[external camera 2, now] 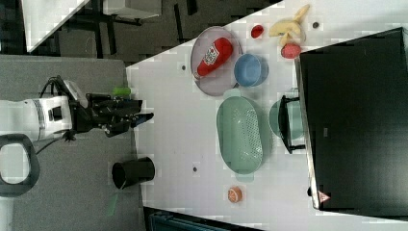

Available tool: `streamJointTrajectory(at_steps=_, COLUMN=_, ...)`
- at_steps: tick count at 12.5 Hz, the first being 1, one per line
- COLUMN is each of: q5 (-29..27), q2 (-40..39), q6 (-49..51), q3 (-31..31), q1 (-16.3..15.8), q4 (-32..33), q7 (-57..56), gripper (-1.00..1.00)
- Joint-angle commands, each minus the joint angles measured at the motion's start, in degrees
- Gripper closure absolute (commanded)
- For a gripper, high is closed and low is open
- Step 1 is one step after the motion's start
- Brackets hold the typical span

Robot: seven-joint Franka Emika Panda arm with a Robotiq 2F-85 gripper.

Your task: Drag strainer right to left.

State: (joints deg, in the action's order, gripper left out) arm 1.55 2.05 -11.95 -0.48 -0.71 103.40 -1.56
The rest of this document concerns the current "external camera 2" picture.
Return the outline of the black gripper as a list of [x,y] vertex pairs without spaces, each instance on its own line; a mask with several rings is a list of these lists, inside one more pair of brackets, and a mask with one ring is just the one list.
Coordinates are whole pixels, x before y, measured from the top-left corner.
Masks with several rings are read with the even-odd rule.
[[141,114],[141,100],[111,97],[108,94],[87,93],[87,107],[78,100],[70,101],[72,134],[102,129],[108,138],[127,132],[152,119],[154,114]]

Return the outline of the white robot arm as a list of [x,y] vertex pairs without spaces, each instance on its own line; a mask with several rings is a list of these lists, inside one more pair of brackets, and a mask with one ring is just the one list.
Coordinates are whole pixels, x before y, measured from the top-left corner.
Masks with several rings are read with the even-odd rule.
[[29,172],[11,183],[1,178],[1,195],[18,197],[38,181],[40,166],[35,143],[64,139],[73,141],[77,134],[102,129],[111,138],[127,132],[153,118],[141,111],[140,100],[88,93],[75,96],[54,96],[22,101],[1,102],[1,150],[13,155],[25,154]]

